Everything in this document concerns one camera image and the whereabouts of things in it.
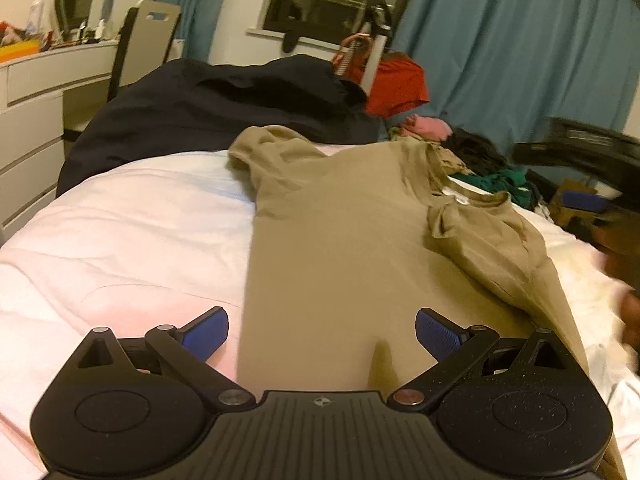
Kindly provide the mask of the person's right hand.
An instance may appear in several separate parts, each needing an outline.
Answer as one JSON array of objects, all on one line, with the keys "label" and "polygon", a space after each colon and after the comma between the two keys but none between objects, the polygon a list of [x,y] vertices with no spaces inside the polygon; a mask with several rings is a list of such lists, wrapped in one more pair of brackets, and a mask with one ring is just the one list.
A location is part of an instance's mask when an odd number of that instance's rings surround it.
[{"label": "person's right hand", "polygon": [[620,300],[622,343],[639,351],[639,217],[634,214],[601,226],[596,240],[605,254],[604,273],[629,287]]}]

